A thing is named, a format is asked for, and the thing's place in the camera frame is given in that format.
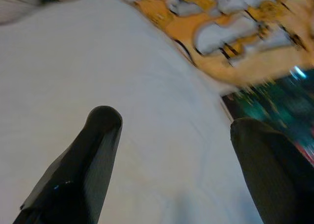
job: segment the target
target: bed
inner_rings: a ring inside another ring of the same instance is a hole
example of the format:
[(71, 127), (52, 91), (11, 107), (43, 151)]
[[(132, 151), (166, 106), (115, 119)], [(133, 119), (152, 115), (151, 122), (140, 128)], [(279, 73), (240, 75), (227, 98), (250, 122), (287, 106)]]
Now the bed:
[(0, 27), (0, 223), (89, 111), (124, 125), (100, 224), (261, 224), (219, 93), (120, 0), (53, 3)]

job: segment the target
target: white sheet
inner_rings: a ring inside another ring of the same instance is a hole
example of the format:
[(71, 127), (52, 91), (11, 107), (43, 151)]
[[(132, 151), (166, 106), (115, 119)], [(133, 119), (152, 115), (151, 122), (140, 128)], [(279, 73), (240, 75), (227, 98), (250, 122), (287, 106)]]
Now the white sheet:
[(0, 223), (73, 141), (87, 114), (124, 120), (100, 224), (260, 224), (219, 105), (120, 0), (53, 4), (0, 27)]

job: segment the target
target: white bedsheet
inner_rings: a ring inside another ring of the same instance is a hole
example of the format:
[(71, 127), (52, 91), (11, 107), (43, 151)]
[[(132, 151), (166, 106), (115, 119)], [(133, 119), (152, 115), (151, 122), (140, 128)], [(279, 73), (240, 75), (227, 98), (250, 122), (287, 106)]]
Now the white bedsheet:
[(260, 224), (218, 84), (120, 0), (52, 4), (0, 27), (0, 223), (89, 111), (124, 120), (100, 224)]

